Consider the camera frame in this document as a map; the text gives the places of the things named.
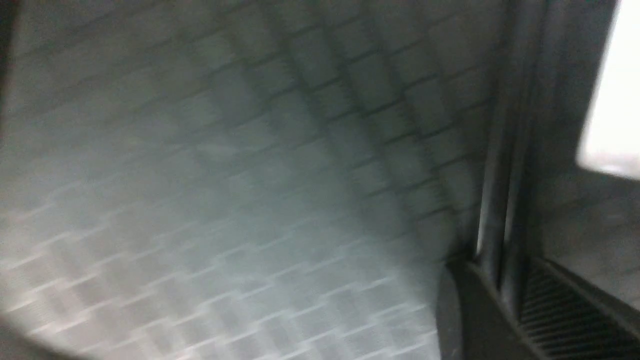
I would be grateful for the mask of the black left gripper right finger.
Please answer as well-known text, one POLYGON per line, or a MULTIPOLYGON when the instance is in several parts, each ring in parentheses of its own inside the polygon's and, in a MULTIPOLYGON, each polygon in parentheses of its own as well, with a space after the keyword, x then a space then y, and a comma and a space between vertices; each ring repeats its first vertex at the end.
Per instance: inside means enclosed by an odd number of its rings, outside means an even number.
POLYGON ((637 360, 639 312, 565 267, 532 257, 519 325, 545 360, 637 360))

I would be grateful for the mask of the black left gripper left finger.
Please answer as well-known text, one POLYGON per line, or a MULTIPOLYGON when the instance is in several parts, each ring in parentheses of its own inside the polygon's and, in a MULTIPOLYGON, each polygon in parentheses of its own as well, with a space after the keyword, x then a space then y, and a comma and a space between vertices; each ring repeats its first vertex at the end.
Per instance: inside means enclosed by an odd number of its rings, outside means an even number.
POLYGON ((436 325, 443 360, 544 360, 498 292, 468 260, 452 260, 439 280, 436 325))

